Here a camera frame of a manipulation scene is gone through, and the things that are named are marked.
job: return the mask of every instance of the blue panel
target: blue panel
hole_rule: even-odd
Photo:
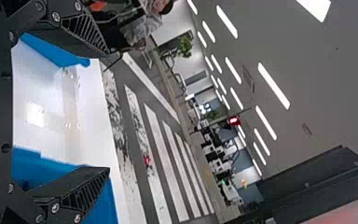
[[[60,49],[55,45],[34,37],[33,35],[24,34],[21,36],[20,40],[59,67],[68,67],[76,64],[81,64],[84,67],[90,66],[90,59],[79,58],[64,49]]]
[[[40,157],[40,153],[15,148],[12,153],[12,177],[27,189],[36,188],[74,171],[77,166],[51,161]],[[103,188],[101,197],[82,224],[118,224],[112,183]]]

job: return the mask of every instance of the person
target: person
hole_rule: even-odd
[[[120,23],[123,18],[118,16],[117,20],[112,20],[107,23],[99,23],[100,30],[103,33],[106,44],[109,48],[123,49],[135,46],[139,41],[145,40],[159,27],[162,26],[162,16],[169,14],[172,11],[173,3],[176,0],[139,0],[143,1],[146,6],[146,13],[143,17],[133,21],[125,26]],[[94,19],[98,21],[108,21],[115,13],[112,13],[109,4],[104,4],[104,7],[99,11],[93,11]]]

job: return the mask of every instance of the red light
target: red light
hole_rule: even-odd
[[[228,124],[231,126],[241,125],[241,120],[238,116],[234,116],[228,119]]]

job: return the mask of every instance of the gray floor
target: gray floor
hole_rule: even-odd
[[[149,77],[149,79],[155,84],[155,86],[158,88],[158,90],[161,92],[163,96],[168,96],[168,90],[165,87],[163,80],[161,79],[160,74],[157,71],[157,67],[154,65],[152,69],[149,69],[145,63],[145,59],[142,56],[141,53],[131,53],[131,57],[138,63],[138,65],[143,68],[146,75]],[[107,60],[102,60],[103,63],[109,64]],[[133,72],[130,70],[130,68],[122,61],[120,61],[115,67],[111,69],[115,76],[116,76],[116,84],[117,84],[117,93],[119,98],[119,105],[123,114],[123,121],[125,130],[128,136],[128,148],[130,148],[130,154],[131,158],[133,160],[135,173],[138,180],[139,189],[141,192],[142,202],[144,205],[144,210],[146,214],[147,223],[158,223],[158,216],[157,212],[155,210],[155,205],[153,203],[153,198],[151,194],[151,189],[148,184],[147,177],[145,175],[145,166],[143,161],[143,156],[140,153],[137,137],[135,134],[135,129],[132,123],[132,117],[131,112],[128,104],[128,99],[125,92],[125,86],[128,86],[131,90],[134,91],[134,93],[137,95],[139,105],[148,105],[150,108],[154,110],[154,112],[157,114],[159,119],[159,125],[162,127],[162,121],[166,122],[171,128],[173,132],[176,132],[182,136],[182,138],[186,139],[184,136],[184,133],[182,131],[182,127],[177,123],[177,121],[171,117],[171,115],[166,111],[165,107],[156,99],[156,97],[150,92],[150,90],[143,84],[139,78],[133,74]],[[172,101],[170,101],[169,97],[166,97],[169,104],[172,105]],[[176,211],[173,205],[172,196],[170,195],[170,191],[168,188],[168,183],[165,178],[165,174],[162,172],[162,165],[160,161],[160,157],[158,156],[158,152],[156,149],[156,143],[154,141],[154,138],[150,134],[152,132],[150,128],[150,124],[147,121],[147,116],[145,112],[145,107],[141,106],[141,113],[145,121],[145,128],[146,132],[148,134],[150,146],[152,148],[153,154],[155,155],[155,163],[157,166],[157,169],[160,171],[159,178],[161,181],[161,185],[163,187],[164,195],[169,207],[169,211],[172,217],[172,223],[179,223],[179,220],[176,215]],[[166,135],[164,135],[164,141],[166,146],[168,147],[168,139]],[[173,161],[173,155],[170,150],[170,158]],[[176,164],[172,163],[173,169],[175,170],[176,176],[179,176],[178,169],[176,168]],[[186,195],[186,192],[182,185],[180,185],[180,190],[182,192],[182,195]],[[186,209],[188,211],[191,211],[189,201],[187,197],[184,197]],[[209,223],[214,224],[218,223],[218,220],[216,218],[216,215],[211,215],[207,217],[200,217],[195,219],[192,217],[192,213],[189,213],[190,220],[183,223],[188,224],[201,224],[201,223]]]

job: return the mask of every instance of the white panel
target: white panel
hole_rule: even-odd
[[[188,155],[186,153],[185,146],[183,144],[183,140],[179,136],[179,134],[175,133],[175,136],[176,136],[176,140],[178,141],[179,148],[181,149],[182,156],[185,160],[185,164],[186,164],[188,173],[190,174],[191,182],[193,183],[194,189],[196,190],[197,197],[199,198],[199,202],[201,204],[202,211],[203,211],[204,215],[207,216],[207,215],[209,215],[208,208],[206,207],[206,203],[202,197],[200,186],[199,186],[199,183],[197,182],[196,175],[194,174],[194,169],[190,164],[190,159],[188,158]]]
[[[246,181],[246,184],[249,186],[254,182],[259,181],[261,177],[254,166],[251,166],[239,173],[236,173],[234,175],[234,178],[232,178],[232,182],[234,183],[236,189],[242,188],[243,179]]]
[[[193,190],[190,187],[190,182],[188,181],[188,177],[187,177],[187,174],[185,171],[185,166],[183,165],[183,162],[179,155],[179,151],[176,146],[175,140],[173,139],[172,130],[171,130],[170,126],[168,126],[168,124],[166,124],[165,122],[163,122],[163,125],[164,125],[164,129],[165,129],[165,133],[167,134],[168,142],[170,143],[173,157],[175,158],[176,166],[179,170],[179,175],[182,178],[182,183],[183,183],[183,186],[187,193],[187,198],[188,198],[188,201],[190,202],[190,207],[191,207],[191,210],[193,211],[193,215],[194,215],[194,217],[200,217],[201,216],[200,209],[199,209],[197,202],[194,198]]]
[[[211,203],[211,199],[210,199],[210,197],[208,195],[208,192],[206,191],[205,184],[204,184],[204,182],[203,182],[203,180],[201,178],[199,167],[197,166],[196,161],[194,160],[193,153],[191,152],[190,146],[188,145],[187,142],[185,142],[185,146],[186,146],[186,149],[187,149],[188,156],[190,157],[191,163],[193,165],[193,168],[194,168],[194,170],[196,172],[197,179],[199,180],[199,183],[200,183],[203,195],[205,196],[206,202],[208,204],[209,210],[213,214],[214,209],[213,209],[213,206],[212,206],[212,203]]]
[[[164,139],[162,138],[161,129],[158,125],[158,119],[156,113],[153,112],[147,105],[145,105],[146,114],[149,117],[150,127],[153,130],[153,136],[156,141],[156,146],[158,150],[159,157],[161,159],[162,168],[164,169],[165,177],[167,178],[168,187],[170,188],[170,193],[173,199],[173,205],[175,206],[176,213],[178,215],[179,221],[189,220],[188,212],[186,210],[185,203],[183,201],[182,193],[179,189],[179,184],[176,179],[175,172],[173,171],[172,163],[170,156],[168,154],[168,149],[165,146]]]
[[[139,65],[133,60],[130,54],[125,53],[123,55],[123,61],[130,67],[133,73],[141,79],[141,81],[145,84],[145,86],[153,93],[153,95],[159,100],[159,102],[168,110],[171,116],[178,122],[179,118],[176,114],[176,111],[172,108],[172,106],[167,102],[164,96],[161,95],[161,92],[155,87],[155,85],[150,81],[150,79],[146,76],[144,71],[139,67]]]
[[[139,148],[144,158],[150,160],[149,164],[145,166],[147,180],[149,182],[150,189],[152,191],[153,201],[158,215],[158,221],[160,224],[171,224],[171,215],[168,209],[167,202],[165,200],[164,191],[162,190],[161,182],[158,176],[158,170],[155,164],[154,156],[150,148],[150,143],[147,138],[147,132],[142,118],[141,109],[139,108],[138,99],[135,93],[125,86],[127,98],[129,100],[130,111],[132,113],[133,125],[137,127],[135,129],[136,136],[139,143]]]

